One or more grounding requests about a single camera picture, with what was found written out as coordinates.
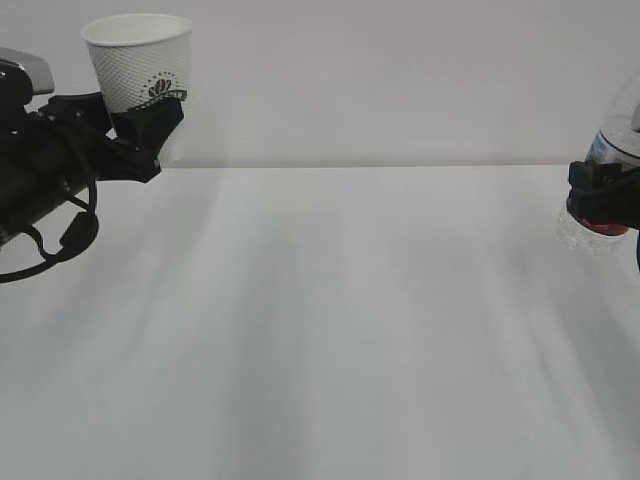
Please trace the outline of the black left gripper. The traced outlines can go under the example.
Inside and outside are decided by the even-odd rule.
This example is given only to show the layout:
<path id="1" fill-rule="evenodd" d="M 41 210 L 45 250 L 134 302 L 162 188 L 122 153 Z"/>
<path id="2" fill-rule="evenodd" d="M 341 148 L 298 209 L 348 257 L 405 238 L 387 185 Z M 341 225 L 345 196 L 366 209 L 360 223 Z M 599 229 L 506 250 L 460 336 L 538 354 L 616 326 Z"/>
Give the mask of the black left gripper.
<path id="1" fill-rule="evenodd" d="M 161 172 L 159 154 L 184 119 L 181 101 L 160 100 L 115 113 L 101 92 L 54 95 L 39 110 L 1 103 L 1 233 L 19 235 L 88 187 L 96 138 L 114 126 L 102 164 L 104 181 L 148 183 Z"/>

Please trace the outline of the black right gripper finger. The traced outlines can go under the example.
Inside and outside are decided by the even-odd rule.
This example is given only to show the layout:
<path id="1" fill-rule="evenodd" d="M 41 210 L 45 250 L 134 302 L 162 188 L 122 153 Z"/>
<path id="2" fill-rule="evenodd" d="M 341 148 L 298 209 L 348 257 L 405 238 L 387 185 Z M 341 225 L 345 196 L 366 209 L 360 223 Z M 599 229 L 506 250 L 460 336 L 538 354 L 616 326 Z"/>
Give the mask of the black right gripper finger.
<path id="1" fill-rule="evenodd" d="M 572 162 L 566 207 L 591 226 L 620 225 L 639 229 L 639 168 L 622 163 Z"/>

